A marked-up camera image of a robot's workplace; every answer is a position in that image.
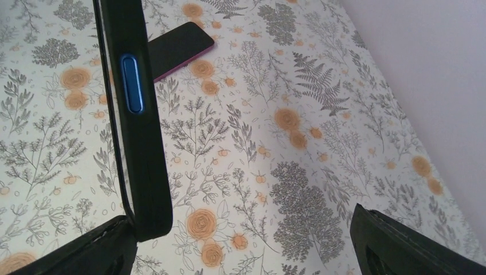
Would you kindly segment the black phone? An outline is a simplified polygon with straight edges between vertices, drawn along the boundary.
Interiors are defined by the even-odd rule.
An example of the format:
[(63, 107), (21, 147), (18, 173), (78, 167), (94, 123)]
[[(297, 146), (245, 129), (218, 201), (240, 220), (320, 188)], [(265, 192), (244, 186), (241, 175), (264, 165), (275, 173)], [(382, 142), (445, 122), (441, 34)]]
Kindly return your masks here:
[(124, 210), (137, 241), (168, 234), (168, 184), (146, 22), (140, 1), (94, 1)]

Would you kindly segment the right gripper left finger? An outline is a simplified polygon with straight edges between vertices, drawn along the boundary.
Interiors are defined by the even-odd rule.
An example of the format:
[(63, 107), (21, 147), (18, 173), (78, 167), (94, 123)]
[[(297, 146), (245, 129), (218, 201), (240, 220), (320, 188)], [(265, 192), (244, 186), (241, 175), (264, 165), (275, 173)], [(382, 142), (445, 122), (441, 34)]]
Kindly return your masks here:
[(118, 215), (13, 274), (130, 274), (137, 253), (130, 219)]

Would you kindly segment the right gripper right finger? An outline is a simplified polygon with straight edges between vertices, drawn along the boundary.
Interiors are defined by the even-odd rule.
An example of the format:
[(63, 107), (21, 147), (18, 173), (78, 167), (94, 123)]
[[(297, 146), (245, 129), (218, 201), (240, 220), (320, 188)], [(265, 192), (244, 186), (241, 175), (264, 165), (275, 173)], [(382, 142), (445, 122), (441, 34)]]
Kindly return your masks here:
[(360, 204), (350, 237), (362, 274), (485, 274), (484, 265)]

